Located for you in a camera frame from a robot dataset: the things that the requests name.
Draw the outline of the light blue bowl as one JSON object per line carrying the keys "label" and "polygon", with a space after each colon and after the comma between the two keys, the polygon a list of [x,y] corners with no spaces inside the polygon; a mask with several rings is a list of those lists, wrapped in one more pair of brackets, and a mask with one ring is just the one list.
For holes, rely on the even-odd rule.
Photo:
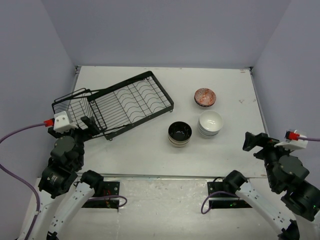
{"label": "light blue bowl", "polygon": [[206,135],[215,135],[215,134],[218,134],[220,132],[220,130],[218,130],[218,131],[209,131],[207,129],[204,129],[201,125],[198,125],[197,127],[198,127],[199,132],[202,132],[202,133],[204,133]]}
{"label": "light blue bowl", "polygon": [[218,134],[214,134],[214,135],[206,135],[204,134],[203,132],[199,132],[200,135],[203,137],[203,138],[206,138],[206,139],[212,139],[212,138],[215,138]]}
{"label": "light blue bowl", "polygon": [[198,123],[208,132],[219,132],[223,128],[224,120],[218,112],[206,110],[199,116]]}

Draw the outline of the blue zigzag patterned bowl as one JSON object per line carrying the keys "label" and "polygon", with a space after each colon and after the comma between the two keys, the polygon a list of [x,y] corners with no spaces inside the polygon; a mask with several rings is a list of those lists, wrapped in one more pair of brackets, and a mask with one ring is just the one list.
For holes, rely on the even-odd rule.
{"label": "blue zigzag patterned bowl", "polygon": [[217,96],[209,88],[199,88],[194,93],[194,101],[201,107],[208,108],[216,103]]}

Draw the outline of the beige bowl with flower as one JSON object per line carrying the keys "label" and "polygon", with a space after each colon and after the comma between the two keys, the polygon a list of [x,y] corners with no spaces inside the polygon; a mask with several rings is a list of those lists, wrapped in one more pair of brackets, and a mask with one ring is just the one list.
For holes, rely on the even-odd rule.
{"label": "beige bowl with flower", "polygon": [[183,148],[185,147],[189,142],[175,142],[175,141],[170,141],[170,143],[172,144],[172,146],[174,146],[175,148]]}

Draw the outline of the tan and black bowl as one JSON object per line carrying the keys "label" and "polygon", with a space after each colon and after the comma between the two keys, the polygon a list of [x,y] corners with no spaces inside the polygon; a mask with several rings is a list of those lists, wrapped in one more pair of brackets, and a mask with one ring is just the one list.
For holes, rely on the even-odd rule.
{"label": "tan and black bowl", "polygon": [[186,122],[176,121],[169,126],[168,135],[175,141],[184,142],[191,138],[192,128]]}

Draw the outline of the light blue bowl front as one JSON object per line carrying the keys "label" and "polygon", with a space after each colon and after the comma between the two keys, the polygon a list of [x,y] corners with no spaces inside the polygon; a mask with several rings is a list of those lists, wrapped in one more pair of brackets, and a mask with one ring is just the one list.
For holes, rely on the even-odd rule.
{"label": "light blue bowl front", "polygon": [[203,132],[199,132],[200,135],[203,137],[203,138],[206,138],[206,139],[212,139],[212,138],[215,138],[218,134],[214,134],[214,135],[206,135],[204,134]]}

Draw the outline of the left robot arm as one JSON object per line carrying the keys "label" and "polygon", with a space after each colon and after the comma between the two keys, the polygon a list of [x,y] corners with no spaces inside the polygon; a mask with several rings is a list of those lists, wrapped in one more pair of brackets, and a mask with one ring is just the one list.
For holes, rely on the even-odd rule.
{"label": "left robot arm", "polygon": [[32,188],[36,208],[32,219],[20,234],[20,240],[56,240],[62,228],[75,216],[92,196],[103,193],[104,178],[92,170],[80,178],[75,191],[62,209],[59,205],[66,197],[84,165],[85,142],[100,134],[94,117],[80,119],[86,128],[74,124],[64,112],[44,122],[47,132],[56,141],[50,152],[37,188]]}

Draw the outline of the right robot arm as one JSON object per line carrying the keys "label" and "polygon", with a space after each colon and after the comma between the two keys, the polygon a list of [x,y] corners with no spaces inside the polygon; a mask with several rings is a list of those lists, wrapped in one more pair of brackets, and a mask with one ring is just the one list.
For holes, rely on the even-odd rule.
{"label": "right robot arm", "polygon": [[318,240],[320,238],[320,190],[306,181],[309,170],[291,153],[305,149],[308,138],[297,130],[287,131],[285,141],[271,138],[266,133],[245,133],[242,149],[249,152],[254,147],[260,151],[254,157],[263,160],[267,180],[275,194],[285,193],[281,201],[293,213],[295,219],[285,215],[271,205],[237,170],[228,174],[223,182],[227,196],[236,196],[247,202],[275,230],[280,240]]}

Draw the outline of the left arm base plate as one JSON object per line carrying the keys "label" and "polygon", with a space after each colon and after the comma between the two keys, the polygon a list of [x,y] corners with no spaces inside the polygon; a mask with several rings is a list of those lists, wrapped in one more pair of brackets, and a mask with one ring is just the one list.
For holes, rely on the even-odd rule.
{"label": "left arm base plate", "polygon": [[120,200],[118,198],[108,198],[108,196],[118,195],[120,192],[119,181],[104,181],[93,198],[103,197],[103,199],[86,202],[82,208],[87,209],[119,209]]}

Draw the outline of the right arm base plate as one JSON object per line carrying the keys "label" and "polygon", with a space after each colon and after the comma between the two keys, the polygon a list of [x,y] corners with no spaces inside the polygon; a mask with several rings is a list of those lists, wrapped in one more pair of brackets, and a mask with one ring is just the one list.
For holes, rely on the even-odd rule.
{"label": "right arm base plate", "polygon": [[[223,178],[216,177],[213,181],[207,182],[208,195],[224,191]],[[252,208],[242,198],[228,195],[226,193],[217,193],[208,200],[210,209],[250,209]]]}

